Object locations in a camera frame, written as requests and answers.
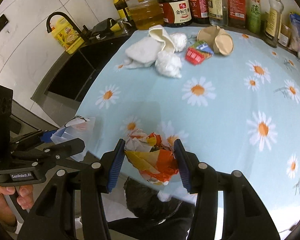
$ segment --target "crumpled paper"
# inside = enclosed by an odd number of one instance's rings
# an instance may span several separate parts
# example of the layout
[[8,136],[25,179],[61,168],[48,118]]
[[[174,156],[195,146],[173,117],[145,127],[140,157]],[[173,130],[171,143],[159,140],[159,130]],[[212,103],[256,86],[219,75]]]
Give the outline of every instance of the crumpled paper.
[[162,144],[158,134],[147,135],[143,130],[135,129],[126,138],[125,147],[128,161],[150,183],[167,185],[179,172],[177,160],[172,151]]

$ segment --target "human hand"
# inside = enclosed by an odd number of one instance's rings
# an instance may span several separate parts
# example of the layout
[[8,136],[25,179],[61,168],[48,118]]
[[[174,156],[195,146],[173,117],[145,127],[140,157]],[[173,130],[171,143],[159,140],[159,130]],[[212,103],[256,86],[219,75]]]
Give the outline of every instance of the human hand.
[[[16,224],[16,217],[8,206],[4,195],[13,195],[15,190],[15,187],[0,187],[0,220],[12,227]],[[17,202],[22,209],[32,208],[34,204],[32,185],[20,187]]]

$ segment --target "black cloth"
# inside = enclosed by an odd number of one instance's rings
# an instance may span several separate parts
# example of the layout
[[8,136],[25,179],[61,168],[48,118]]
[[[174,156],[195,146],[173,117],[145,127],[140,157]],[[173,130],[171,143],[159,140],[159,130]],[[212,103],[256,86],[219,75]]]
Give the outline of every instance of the black cloth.
[[141,218],[123,218],[108,223],[109,229],[138,240],[185,240],[191,227],[194,205],[182,202],[163,223]]

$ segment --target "kitchen faucet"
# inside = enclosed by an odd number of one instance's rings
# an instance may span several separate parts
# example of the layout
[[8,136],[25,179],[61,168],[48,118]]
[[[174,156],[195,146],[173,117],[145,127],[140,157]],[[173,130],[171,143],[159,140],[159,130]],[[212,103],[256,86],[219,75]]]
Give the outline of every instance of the kitchen faucet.
[[61,15],[63,16],[67,21],[68,23],[70,23],[72,25],[72,27],[74,28],[74,30],[79,34],[79,36],[87,43],[90,43],[90,40],[89,40],[89,30],[88,28],[84,25],[83,26],[83,32],[78,28],[77,25],[74,24],[74,22],[70,19],[70,17],[68,15],[66,15],[65,13],[63,12],[54,12],[52,14],[50,14],[47,18],[47,32],[48,33],[51,33],[52,32],[52,28],[50,26],[50,20],[53,16],[55,15]]

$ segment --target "brown paper bag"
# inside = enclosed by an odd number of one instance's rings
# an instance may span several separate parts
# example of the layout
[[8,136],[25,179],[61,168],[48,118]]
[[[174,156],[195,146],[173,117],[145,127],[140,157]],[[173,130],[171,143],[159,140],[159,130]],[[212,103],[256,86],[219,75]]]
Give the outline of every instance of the brown paper bag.
[[232,37],[219,26],[203,28],[197,36],[198,41],[205,41],[215,53],[228,56],[234,49]]

